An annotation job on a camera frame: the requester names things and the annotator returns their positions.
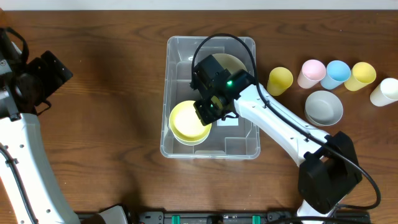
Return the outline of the clear plastic storage container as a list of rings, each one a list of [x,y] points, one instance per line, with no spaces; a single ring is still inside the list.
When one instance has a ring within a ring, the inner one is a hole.
[[[200,99],[199,92],[192,90],[189,83],[193,54],[203,40],[204,36],[173,36],[167,42],[160,151],[173,159],[255,159],[261,152],[260,130],[244,118],[238,118],[238,126],[213,123],[210,135],[196,146],[178,142],[169,129],[170,112],[175,105]]]

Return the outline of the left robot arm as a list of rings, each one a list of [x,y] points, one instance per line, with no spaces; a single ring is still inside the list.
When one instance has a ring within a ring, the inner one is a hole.
[[[47,159],[36,107],[73,76],[50,51],[32,61],[24,38],[1,28],[1,180],[18,223],[130,223],[121,204],[75,213]]]

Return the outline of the white bowl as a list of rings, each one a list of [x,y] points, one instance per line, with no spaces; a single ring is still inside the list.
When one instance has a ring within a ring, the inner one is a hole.
[[[201,144],[204,142],[207,137],[210,135],[210,133],[202,133],[202,134],[197,134],[197,135],[185,135],[181,133],[174,133],[174,138],[187,146],[196,146],[198,144]]]

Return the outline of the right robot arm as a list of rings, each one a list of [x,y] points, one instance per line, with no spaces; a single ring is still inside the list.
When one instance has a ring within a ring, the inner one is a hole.
[[[209,55],[192,67],[190,86],[201,96],[194,107],[202,124],[233,113],[261,128],[294,160],[303,197],[297,216],[330,217],[361,182],[349,136],[341,131],[330,136],[307,124],[269,96],[245,68],[223,68],[215,55]]]

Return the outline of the beige bowl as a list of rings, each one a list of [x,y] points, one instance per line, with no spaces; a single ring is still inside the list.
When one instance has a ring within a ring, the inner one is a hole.
[[[217,62],[224,68],[227,69],[230,74],[234,74],[240,70],[247,71],[245,65],[237,57],[230,54],[213,54],[212,55]]]

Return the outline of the yellow bowl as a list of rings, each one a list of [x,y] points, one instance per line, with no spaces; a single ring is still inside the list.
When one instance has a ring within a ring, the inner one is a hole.
[[[169,128],[172,133],[197,135],[210,133],[212,124],[203,125],[194,107],[195,101],[187,100],[177,104],[170,113]]]

